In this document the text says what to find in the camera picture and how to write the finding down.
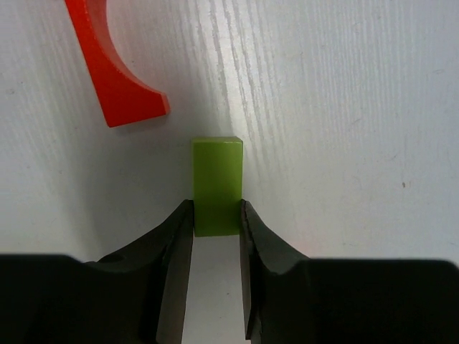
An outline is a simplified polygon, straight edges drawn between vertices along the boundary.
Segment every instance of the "red arch block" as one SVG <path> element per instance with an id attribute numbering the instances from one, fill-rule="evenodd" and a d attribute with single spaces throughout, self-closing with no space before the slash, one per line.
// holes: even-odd
<path id="1" fill-rule="evenodd" d="M 165 115 L 169 102 L 124 65 L 108 31 L 107 0 L 65 0 L 109 127 Z"/>

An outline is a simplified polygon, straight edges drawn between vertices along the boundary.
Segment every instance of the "green rectangular block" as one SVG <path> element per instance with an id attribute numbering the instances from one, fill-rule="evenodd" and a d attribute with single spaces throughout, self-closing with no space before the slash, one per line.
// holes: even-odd
<path id="1" fill-rule="evenodd" d="M 194 235 L 239 234 L 243 145 L 239 138 L 195 138 Z"/>

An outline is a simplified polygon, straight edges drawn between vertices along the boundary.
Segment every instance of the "white wooden surface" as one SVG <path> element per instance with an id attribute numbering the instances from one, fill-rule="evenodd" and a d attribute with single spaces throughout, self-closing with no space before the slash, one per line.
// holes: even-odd
<path id="1" fill-rule="evenodd" d="M 245 198 L 302 252 L 459 262 L 459 1 L 110 0 L 173 109 L 116 129 L 63 0 L 0 6 L 0 251 L 98 259 L 191 197 L 190 138 L 237 135 Z M 196 241 L 184 343 L 242 342 L 237 250 Z"/>

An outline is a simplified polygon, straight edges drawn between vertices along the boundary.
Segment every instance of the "curved cutout of red block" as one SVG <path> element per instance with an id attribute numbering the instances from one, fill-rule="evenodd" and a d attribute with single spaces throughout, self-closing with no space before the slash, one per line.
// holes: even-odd
<path id="1" fill-rule="evenodd" d="M 164 93 L 145 85 L 124 65 L 110 38 L 107 0 L 65 0 L 109 127 L 165 115 Z"/>

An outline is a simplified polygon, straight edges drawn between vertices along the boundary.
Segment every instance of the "robotic claw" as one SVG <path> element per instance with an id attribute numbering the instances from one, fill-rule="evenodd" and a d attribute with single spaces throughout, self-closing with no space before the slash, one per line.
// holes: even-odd
<path id="1" fill-rule="evenodd" d="M 252 343 L 459 343 L 459 271 L 423 260 L 309 259 L 241 202 Z M 0 257 L 2 343 L 181 342 L 193 201 L 99 262 Z"/>

